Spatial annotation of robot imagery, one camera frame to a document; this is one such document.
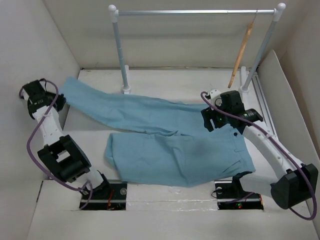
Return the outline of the light blue trousers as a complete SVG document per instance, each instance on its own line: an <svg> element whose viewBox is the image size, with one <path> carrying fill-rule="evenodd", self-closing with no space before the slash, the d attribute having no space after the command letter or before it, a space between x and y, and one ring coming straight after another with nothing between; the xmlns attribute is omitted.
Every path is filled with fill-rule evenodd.
<svg viewBox="0 0 320 240"><path fill-rule="evenodd" d="M255 171L236 129L226 125L209 132L204 127L203 104L105 93L72 77L60 92L71 107L116 129L104 157L123 181L194 187Z"/></svg>

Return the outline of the wooden clothes hanger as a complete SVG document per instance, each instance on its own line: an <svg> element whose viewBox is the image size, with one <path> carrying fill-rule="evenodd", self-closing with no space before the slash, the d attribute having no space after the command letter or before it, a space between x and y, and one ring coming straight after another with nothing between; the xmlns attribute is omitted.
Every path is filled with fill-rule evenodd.
<svg viewBox="0 0 320 240"><path fill-rule="evenodd" d="M236 60L235 60L235 64L234 64L234 67L233 67L233 70L232 70L232 73L231 73L231 77L230 77L230 80L229 80L229 83L228 83L228 86L227 86L229 89L233 85L235 76L237 74L237 70L239 68L239 65L240 65L241 60L243 58L246 46L247 46L248 41L250 39L250 36L252 34L256 16L257 16L257 13L254 15L253 20L247 25L247 29L246 29L246 32L245 32L244 37L242 39L242 42L241 42L241 45L240 45L240 48L239 48L239 51L238 51L238 54L237 54L237 57L236 57Z"/></svg>

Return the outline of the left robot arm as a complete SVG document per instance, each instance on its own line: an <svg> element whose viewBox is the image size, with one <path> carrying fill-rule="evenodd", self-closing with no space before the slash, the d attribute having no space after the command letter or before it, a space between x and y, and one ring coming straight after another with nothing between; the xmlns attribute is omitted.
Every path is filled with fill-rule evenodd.
<svg viewBox="0 0 320 240"><path fill-rule="evenodd" d="M27 140L26 148L32 161L51 179L83 196L107 198L111 185L105 175L93 169L88 157L70 135L65 135L59 112L66 98L58 91L46 89L42 78L25 84L19 97L27 102L30 117L37 126Z"/></svg>

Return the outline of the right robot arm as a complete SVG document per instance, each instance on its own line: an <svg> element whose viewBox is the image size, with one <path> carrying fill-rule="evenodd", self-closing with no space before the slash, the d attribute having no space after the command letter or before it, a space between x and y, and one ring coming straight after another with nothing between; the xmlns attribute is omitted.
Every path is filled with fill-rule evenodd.
<svg viewBox="0 0 320 240"><path fill-rule="evenodd" d="M255 109L245 109L238 91L221 93L212 89L203 91L200 96L208 105L201 111L204 127L209 132L234 128L257 148L274 171L273 176L258 171L238 173L231 184L235 196L243 197L248 192L262 194L285 210L311 199L313 210L317 211L315 193L319 171L312 163L305 164L292 155L272 135Z"/></svg>

